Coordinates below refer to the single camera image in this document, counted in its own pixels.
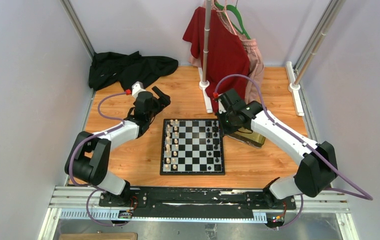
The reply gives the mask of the yellow metal tin box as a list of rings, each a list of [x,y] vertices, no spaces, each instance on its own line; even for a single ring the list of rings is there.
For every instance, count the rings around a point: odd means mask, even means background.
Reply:
[[[258,133],[244,133],[244,132],[234,132],[228,135],[228,137],[237,140],[239,142],[245,143],[251,147],[260,149],[264,143],[266,138]]]

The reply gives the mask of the black white chess board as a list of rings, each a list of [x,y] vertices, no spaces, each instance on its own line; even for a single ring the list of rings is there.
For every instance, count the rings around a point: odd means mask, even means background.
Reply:
[[[179,122],[178,170],[164,170],[164,140],[166,121],[163,120],[160,174],[208,175],[225,174],[223,136],[216,118],[177,119]]]

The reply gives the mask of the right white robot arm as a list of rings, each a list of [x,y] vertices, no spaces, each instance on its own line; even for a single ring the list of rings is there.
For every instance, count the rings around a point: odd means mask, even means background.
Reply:
[[[246,104],[234,89],[214,96],[219,106],[216,116],[224,135],[240,128],[251,130],[270,140],[298,165],[295,175],[279,177],[267,184],[263,195],[265,206],[275,209],[284,198],[299,194],[314,198],[337,178],[335,149],[329,142],[317,143],[304,137],[259,102]]]

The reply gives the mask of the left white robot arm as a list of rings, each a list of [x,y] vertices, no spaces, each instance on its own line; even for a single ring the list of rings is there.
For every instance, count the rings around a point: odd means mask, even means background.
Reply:
[[[134,98],[127,117],[102,131],[80,132],[66,160],[64,171],[74,185],[92,186],[112,195],[118,206],[130,203],[130,183],[109,171],[110,153],[122,144],[136,140],[149,129],[154,118],[171,104],[169,95],[154,86],[151,91],[141,82],[122,92]]]

